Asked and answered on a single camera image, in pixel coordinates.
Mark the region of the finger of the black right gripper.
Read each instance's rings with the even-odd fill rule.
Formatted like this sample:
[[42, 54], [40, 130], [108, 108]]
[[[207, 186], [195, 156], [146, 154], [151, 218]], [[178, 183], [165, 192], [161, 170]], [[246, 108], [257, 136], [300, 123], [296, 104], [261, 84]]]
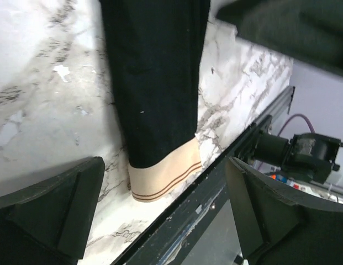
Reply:
[[216, 18], [242, 39], [343, 76], [343, 1], [235, 1]]

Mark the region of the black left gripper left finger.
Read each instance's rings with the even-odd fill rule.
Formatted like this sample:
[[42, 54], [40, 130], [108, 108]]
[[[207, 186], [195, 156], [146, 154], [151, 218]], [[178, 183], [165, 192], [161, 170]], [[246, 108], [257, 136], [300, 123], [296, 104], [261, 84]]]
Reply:
[[77, 264], [85, 254], [105, 163], [91, 157], [0, 196], [0, 264]]

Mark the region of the black garment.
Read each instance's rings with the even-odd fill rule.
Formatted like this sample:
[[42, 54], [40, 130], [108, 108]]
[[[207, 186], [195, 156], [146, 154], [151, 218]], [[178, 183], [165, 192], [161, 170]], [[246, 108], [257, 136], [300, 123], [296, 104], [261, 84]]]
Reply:
[[209, 1], [101, 1], [129, 162], [148, 168], [194, 138]]

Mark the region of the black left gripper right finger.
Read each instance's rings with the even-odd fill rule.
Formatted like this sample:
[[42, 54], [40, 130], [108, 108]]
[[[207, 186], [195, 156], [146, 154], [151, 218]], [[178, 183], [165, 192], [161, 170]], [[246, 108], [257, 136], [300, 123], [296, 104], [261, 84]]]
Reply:
[[249, 264], [343, 264], [343, 204], [292, 188], [231, 157], [226, 181]]

